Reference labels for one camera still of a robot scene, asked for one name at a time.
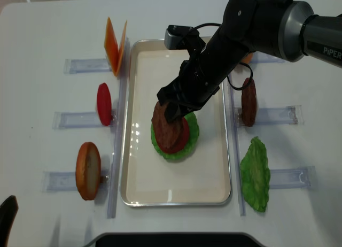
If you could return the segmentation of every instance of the green lettuce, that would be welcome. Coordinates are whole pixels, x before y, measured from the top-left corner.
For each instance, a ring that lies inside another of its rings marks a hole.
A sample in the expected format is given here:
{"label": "green lettuce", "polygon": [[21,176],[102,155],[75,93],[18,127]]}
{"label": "green lettuce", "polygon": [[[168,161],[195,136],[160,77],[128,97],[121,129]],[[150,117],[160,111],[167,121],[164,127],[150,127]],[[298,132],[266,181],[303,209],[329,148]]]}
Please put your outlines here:
{"label": "green lettuce", "polygon": [[157,144],[156,136],[155,136],[154,131],[153,131],[153,126],[151,124],[151,141],[152,141],[152,144],[153,144],[155,150],[157,151],[157,153],[159,153],[161,156],[163,156],[166,160],[181,159],[181,158],[189,155],[194,150],[194,148],[196,146],[196,142],[197,142],[197,139],[199,136],[199,127],[197,124],[196,116],[193,112],[191,112],[184,117],[187,120],[188,125],[189,125],[190,136],[189,136],[188,143],[185,145],[185,147],[177,153],[170,153],[170,154],[164,153],[159,148],[159,146]]}
{"label": "green lettuce", "polygon": [[268,203],[271,172],[265,145],[254,137],[240,164],[242,194],[245,201],[256,211],[265,212]]}

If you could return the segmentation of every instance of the brown patty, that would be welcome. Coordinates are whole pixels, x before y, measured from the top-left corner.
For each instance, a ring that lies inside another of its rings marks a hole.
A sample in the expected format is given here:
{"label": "brown patty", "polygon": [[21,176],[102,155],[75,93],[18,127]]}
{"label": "brown patty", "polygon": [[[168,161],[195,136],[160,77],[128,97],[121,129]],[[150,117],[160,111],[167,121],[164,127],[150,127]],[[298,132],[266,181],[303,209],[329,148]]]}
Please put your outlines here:
{"label": "brown patty", "polygon": [[[246,85],[249,81],[247,78],[243,85]],[[255,89],[255,83],[252,79],[251,84],[242,90],[242,121],[245,126],[252,127],[255,123],[255,117],[257,116],[257,90]]]}
{"label": "brown patty", "polygon": [[168,123],[164,116],[166,107],[167,103],[163,106],[160,106],[159,102],[156,103],[152,117],[152,125],[158,144],[164,149],[170,149],[181,136],[183,123],[182,119]]}

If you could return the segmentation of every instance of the metal tray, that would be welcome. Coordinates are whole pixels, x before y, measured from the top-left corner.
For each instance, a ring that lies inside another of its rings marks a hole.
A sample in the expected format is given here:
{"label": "metal tray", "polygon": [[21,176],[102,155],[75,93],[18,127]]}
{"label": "metal tray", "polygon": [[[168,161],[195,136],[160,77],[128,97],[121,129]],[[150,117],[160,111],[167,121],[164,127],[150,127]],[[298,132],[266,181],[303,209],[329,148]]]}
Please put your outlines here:
{"label": "metal tray", "polygon": [[188,57],[186,50],[167,50],[163,40],[139,41],[131,50],[120,181],[122,200],[129,206],[220,205],[230,196],[222,88],[195,112],[200,136],[192,155],[168,162],[151,144],[156,93]]}

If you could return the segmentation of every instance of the tomato slice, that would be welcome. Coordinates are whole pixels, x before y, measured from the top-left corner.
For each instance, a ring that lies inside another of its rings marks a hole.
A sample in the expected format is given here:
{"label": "tomato slice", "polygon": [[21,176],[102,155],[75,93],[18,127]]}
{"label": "tomato slice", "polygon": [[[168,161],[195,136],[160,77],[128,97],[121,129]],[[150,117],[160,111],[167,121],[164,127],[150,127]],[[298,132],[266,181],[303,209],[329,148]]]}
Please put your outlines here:
{"label": "tomato slice", "polygon": [[97,112],[102,125],[109,126],[112,122],[112,99],[106,83],[97,90]]}
{"label": "tomato slice", "polygon": [[176,153],[181,151],[186,144],[188,143],[189,137],[190,137],[190,129],[189,129],[189,125],[188,122],[186,121],[186,119],[183,117],[182,118],[182,122],[183,122],[183,132],[182,135],[179,137],[177,143],[170,149],[165,149],[163,148],[158,142],[158,146],[159,148],[164,152],[164,153]]}

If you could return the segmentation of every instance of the robotic arm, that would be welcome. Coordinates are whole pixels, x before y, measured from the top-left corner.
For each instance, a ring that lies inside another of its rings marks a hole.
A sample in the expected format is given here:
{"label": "robotic arm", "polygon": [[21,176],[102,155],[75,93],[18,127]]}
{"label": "robotic arm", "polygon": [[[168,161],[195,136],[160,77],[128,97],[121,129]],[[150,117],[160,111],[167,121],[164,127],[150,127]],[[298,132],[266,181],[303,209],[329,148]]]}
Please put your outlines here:
{"label": "robotic arm", "polygon": [[223,23],[205,42],[192,27],[170,25],[168,49],[190,55],[177,78],[160,89],[171,122],[200,110],[220,83],[250,52],[261,51],[295,62],[310,55],[342,68],[342,17],[320,17],[311,6],[293,0],[229,0]]}

